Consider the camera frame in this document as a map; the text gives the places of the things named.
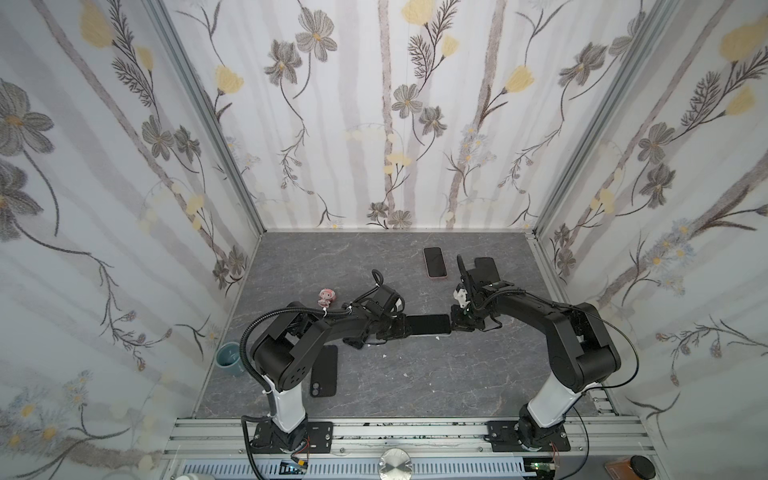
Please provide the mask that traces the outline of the black phone case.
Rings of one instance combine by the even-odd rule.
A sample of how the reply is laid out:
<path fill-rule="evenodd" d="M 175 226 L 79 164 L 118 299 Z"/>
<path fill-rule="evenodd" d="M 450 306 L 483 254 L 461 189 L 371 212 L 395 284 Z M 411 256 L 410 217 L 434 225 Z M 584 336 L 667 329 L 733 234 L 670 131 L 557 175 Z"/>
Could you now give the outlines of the black phone case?
<path fill-rule="evenodd" d="M 473 278 L 476 282 L 483 285 L 493 284 L 500 281 L 500 275 L 495 263 L 491 257 L 476 257 L 474 259 Z"/>
<path fill-rule="evenodd" d="M 338 385 L 338 347 L 324 346 L 313 364 L 310 395 L 314 398 L 333 397 Z"/>

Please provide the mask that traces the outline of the blue-edged phone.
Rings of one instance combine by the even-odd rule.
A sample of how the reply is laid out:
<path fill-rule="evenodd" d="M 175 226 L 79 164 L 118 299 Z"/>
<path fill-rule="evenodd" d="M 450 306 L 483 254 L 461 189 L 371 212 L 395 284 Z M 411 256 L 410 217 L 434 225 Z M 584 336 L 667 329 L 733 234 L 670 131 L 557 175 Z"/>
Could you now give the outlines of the blue-edged phone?
<path fill-rule="evenodd" d="M 346 337 L 342 339 L 343 343 L 353 347 L 354 349 L 361 350 L 366 346 L 365 337 Z"/>

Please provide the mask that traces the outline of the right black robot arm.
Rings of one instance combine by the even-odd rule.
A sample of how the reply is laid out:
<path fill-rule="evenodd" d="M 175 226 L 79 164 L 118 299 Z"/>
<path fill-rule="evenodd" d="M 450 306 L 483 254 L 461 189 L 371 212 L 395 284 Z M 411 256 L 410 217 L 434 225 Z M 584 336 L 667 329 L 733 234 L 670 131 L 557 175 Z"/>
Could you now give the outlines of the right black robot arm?
<path fill-rule="evenodd" d="M 457 257 L 460 283 L 454 291 L 451 328 L 488 332 L 510 317 L 544 335 L 550 374 L 539 392 L 519 412 L 512 446 L 524 451 L 566 451 L 567 413 L 583 395 L 619 371 L 622 360 L 608 325 L 589 303 L 571 305 L 530 293 L 500 278 L 495 261 L 478 257 L 465 266 Z"/>

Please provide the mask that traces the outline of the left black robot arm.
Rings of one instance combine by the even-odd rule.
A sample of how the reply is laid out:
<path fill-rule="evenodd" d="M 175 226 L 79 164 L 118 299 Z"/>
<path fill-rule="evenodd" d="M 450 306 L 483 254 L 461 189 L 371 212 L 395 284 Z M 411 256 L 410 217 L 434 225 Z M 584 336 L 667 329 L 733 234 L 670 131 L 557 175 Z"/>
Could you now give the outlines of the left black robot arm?
<path fill-rule="evenodd" d="M 300 302 L 267 312 L 249 324 L 239 341 L 245 372 L 261 385 L 269 415 L 244 415 L 240 424 L 253 475 L 265 475 L 256 457 L 273 450 L 307 461 L 314 424 L 304 406 L 302 385 L 328 344 L 341 341 L 361 350 L 408 333 L 405 300 L 372 272 L 375 286 L 340 309 Z"/>

